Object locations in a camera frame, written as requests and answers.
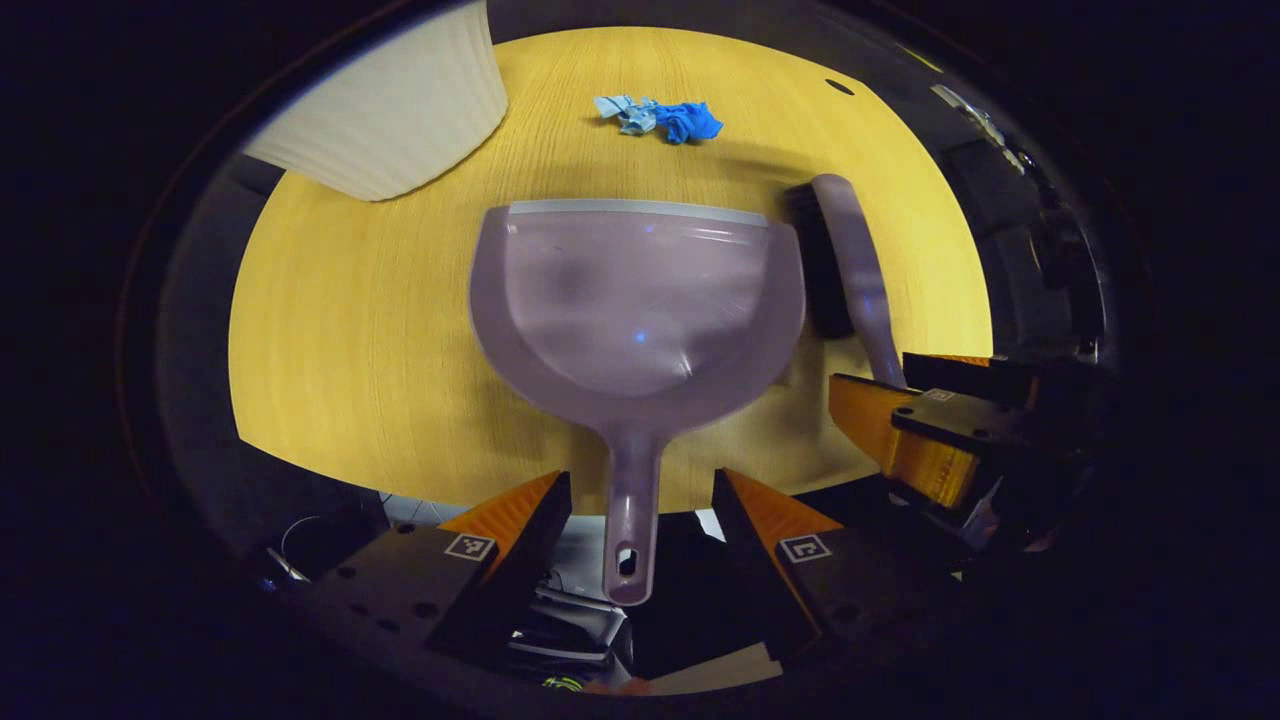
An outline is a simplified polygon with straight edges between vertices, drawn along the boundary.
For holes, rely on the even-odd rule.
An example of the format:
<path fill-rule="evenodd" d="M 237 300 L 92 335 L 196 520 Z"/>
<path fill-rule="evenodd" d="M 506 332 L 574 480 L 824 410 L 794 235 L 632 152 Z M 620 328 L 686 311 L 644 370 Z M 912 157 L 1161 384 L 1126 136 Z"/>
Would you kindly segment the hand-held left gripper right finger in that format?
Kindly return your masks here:
<path fill-rule="evenodd" d="M 750 618 L 783 664 L 891 664 L 957 614 L 960 580 L 878 527 L 842 524 L 728 468 L 716 470 L 712 509 Z"/>

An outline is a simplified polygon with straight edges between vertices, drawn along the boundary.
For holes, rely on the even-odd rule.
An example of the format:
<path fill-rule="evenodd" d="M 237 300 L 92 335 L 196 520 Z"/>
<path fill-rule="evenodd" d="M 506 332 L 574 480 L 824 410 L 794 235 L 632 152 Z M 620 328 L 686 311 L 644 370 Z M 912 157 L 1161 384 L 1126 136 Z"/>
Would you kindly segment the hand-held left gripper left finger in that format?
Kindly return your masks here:
<path fill-rule="evenodd" d="M 440 525 L 396 524 L 282 607 L 380 666 L 485 664 L 527 614 L 571 510 L 570 474 L 553 471 Z"/>

